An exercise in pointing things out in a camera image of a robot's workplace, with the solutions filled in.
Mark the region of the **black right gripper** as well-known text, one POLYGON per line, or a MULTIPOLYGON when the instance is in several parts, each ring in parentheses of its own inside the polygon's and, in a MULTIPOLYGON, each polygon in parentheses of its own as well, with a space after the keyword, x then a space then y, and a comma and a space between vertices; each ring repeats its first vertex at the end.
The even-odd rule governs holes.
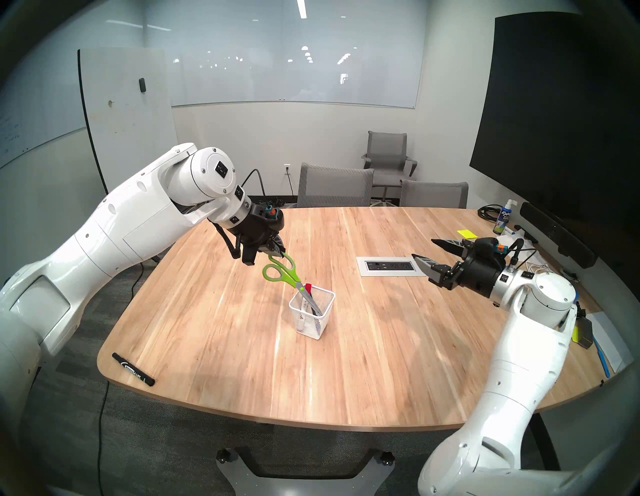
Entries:
POLYGON ((465 256, 455 269, 422 255, 411 254, 418 269, 432 284, 449 291, 460 286, 490 299, 496 281, 506 267, 506 255, 493 249, 472 249, 474 242, 468 239, 431 239, 431 242, 447 253, 465 256))

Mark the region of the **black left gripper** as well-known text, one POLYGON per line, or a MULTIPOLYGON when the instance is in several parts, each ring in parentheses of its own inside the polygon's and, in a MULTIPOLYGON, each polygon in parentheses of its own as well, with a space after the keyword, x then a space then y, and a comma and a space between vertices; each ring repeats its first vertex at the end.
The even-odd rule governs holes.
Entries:
POLYGON ((277 207, 241 207, 235 222, 235 258, 254 265, 258 252, 284 257, 286 248, 279 236, 282 210, 277 207))

